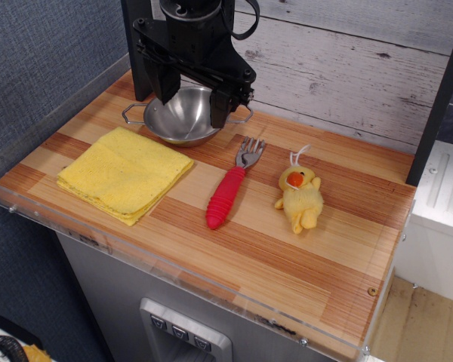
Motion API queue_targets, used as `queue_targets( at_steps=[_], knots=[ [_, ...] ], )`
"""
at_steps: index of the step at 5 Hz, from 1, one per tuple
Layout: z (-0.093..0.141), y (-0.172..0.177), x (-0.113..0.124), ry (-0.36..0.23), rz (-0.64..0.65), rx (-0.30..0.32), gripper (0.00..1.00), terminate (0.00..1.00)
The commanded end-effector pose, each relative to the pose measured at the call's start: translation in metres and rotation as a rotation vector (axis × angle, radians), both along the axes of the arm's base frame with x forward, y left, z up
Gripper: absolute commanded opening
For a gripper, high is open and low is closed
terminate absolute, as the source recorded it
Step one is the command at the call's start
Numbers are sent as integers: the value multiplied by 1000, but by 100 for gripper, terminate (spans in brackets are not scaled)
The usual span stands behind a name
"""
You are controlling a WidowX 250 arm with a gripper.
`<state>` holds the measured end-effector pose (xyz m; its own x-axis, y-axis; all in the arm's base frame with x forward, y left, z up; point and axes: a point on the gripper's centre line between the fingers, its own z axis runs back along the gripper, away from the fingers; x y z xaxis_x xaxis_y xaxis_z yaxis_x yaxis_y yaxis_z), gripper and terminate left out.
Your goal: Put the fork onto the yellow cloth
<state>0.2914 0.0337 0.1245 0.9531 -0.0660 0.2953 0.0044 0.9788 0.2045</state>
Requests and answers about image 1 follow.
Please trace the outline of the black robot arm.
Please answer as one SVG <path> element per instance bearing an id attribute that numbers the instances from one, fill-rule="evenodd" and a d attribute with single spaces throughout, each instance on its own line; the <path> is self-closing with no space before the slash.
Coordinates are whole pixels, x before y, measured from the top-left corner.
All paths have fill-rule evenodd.
<path id="1" fill-rule="evenodd" d="M 168 103 L 180 90 L 183 76 L 211 89 L 211 126 L 224 127 L 230 113 L 253 97 L 255 71 L 233 47 L 256 30 L 233 30 L 233 1 L 161 1 L 164 20 L 136 19 L 138 52 L 158 99 Z"/>

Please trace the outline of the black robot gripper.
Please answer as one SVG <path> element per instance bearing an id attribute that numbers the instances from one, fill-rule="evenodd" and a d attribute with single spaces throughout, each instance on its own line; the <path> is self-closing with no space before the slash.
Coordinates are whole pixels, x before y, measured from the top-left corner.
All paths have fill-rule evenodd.
<path id="1" fill-rule="evenodd" d="M 162 7 L 164 20 L 133 22 L 140 40 L 137 49 L 156 97 L 165 105 L 187 78 L 212 89 L 211 126 L 221 129 L 231 108 L 247 106 L 253 98 L 255 71 L 233 47 L 245 40 L 257 24 L 243 33 L 233 31 L 234 7 Z"/>

